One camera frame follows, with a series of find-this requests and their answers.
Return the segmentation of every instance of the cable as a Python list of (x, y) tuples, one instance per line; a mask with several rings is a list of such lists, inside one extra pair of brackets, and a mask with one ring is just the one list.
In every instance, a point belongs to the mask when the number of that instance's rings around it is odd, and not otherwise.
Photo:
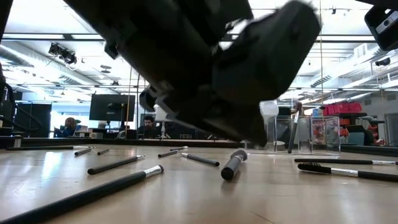
[[(127, 96), (127, 116), (126, 116), (126, 123), (127, 124), (129, 123), (129, 112), (130, 112), (131, 75), (132, 75), (132, 66), (130, 66), (129, 95)], [(127, 124), (126, 124), (126, 127), (125, 127), (126, 136), (127, 136)]]
[[(321, 80), (323, 80), (322, 1), (319, 1), (319, 23), (321, 25), (320, 38), (319, 38), (320, 50), (321, 50)], [(321, 82), (321, 107), (324, 108), (324, 105), (323, 105), (323, 81)], [(323, 141), (326, 142), (326, 139), (325, 139), (326, 138), (326, 122), (325, 122), (325, 117), (323, 116), (323, 113), (322, 113), (322, 123), (323, 123)]]
[(136, 106), (136, 108), (137, 108), (137, 121), (136, 121), (136, 128), (137, 128), (137, 139), (138, 139), (138, 86), (139, 86), (139, 78), (140, 78), (140, 76), (141, 76), (141, 74), (140, 73), (138, 73), (138, 79), (137, 79), (137, 106)]

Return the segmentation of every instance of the woman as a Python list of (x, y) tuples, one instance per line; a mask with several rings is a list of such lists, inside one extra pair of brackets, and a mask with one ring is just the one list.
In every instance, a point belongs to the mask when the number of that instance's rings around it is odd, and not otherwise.
[(74, 118), (67, 118), (65, 120), (65, 129), (63, 131), (58, 128), (54, 128), (55, 138), (66, 138), (68, 136), (73, 136), (76, 130), (76, 120)]

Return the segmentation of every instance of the table surface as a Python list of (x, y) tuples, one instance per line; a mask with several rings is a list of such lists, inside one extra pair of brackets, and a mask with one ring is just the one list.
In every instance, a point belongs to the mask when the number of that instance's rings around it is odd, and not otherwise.
[[(233, 149), (189, 149), (189, 153), (221, 163), (212, 167), (179, 155), (158, 159), (169, 147), (94, 146), (80, 157), (73, 151), (0, 151), (0, 220), (161, 164), (163, 174), (48, 223), (398, 222), (398, 184), (300, 172), (293, 159), (308, 156), (251, 153), (240, 173), (227, 182), (220, 171)], [(109, 147), (107, 154), (96, 155)], [(137, 154), (146, 158), (87, 174), (91, 167)], [(341, 157), (394, 160), (348, 153)], [(397, 173), (397, 166), (329, 166)]]

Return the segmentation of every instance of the red box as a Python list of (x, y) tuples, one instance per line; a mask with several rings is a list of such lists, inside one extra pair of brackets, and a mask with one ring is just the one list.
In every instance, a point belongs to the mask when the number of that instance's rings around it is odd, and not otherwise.
[(334, 105), (326, 105), (323, 111), (324, 115), (334, 115), (340, 113), (360, 113), (362, 107), (360, 103), (338, 103)]

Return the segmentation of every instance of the man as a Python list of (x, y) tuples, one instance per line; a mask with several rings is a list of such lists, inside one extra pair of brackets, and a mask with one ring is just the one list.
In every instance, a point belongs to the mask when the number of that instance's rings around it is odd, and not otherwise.
[(144, 138), (156, 138), (159, 135), (158, 129), (154, 124), (154, 117), (151, 115), (147, 115), (144, 118), (144, 125), (138, 128), (138, 135), (143, 136)]

